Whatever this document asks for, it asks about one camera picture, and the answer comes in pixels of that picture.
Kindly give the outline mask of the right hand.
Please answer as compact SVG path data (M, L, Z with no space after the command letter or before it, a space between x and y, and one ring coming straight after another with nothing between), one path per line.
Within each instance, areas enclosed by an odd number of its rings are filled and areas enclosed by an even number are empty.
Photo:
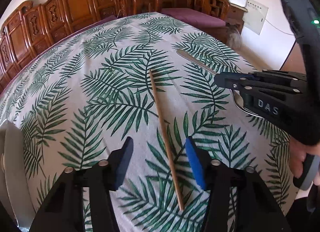
M290 137L289 150L289 167L291 173L296 178L300 178L303 173L303 162L305 161L306 155L319 156L320 152L319 143L314 146L306 146L293 137Z

